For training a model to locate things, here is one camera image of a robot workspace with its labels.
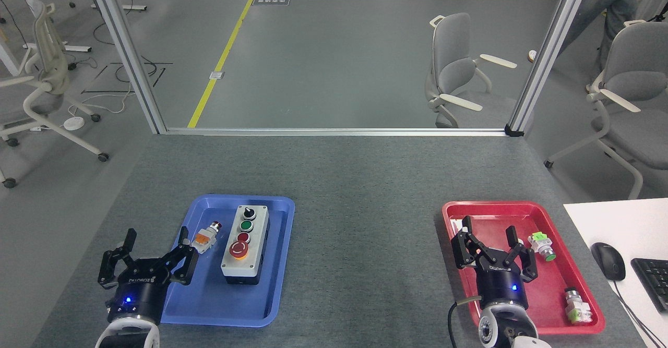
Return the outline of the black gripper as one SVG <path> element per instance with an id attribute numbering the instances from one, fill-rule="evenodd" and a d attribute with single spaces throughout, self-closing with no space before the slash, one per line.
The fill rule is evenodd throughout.
<path id="1" fill-rule="evenodd" d="M 98 283 L 105 289 L 118 285 L 115 295 L 109 300 L 108 322 L 125 317 L 140 317 L 155 325 L 161 322 L 165 296 L 170 282 L 189 285 L 199 258 L 199 252 L 190 244 L 189 231 L 182 226 L 177 245 L 167 254 L 158 258 L 153 272 L 152 260 L 136 260 L 130 253 L 137 237 L 131 227 L 121 246 L 103 253 Z M 115 267 L 119 260 L 126 270 L 118 277 Z"/>
<path id="2" fill-rule="evenodd" d="M 471 217 L 464 217 L 461 224 L 462 228 L 451 239 L 456 267 L 461 270 L 472 266 L 480 256 L 495 264 L 491 249 L 473 234 Z M 481 296 L 480 308 L 513 304 L 527 310 L 529 305 L 523 282 L 532 282 L 538 277 L 535 252 L 520 242 L 514 226 L 509 226 L 505 232 L 510 247 L 510 252 L 503 259 L 505 268 L 489 265 L 475 268 L 475 283 Z M 513 265 L 516 257 L 520 258 L 521 272 L 517 265 Z"/>

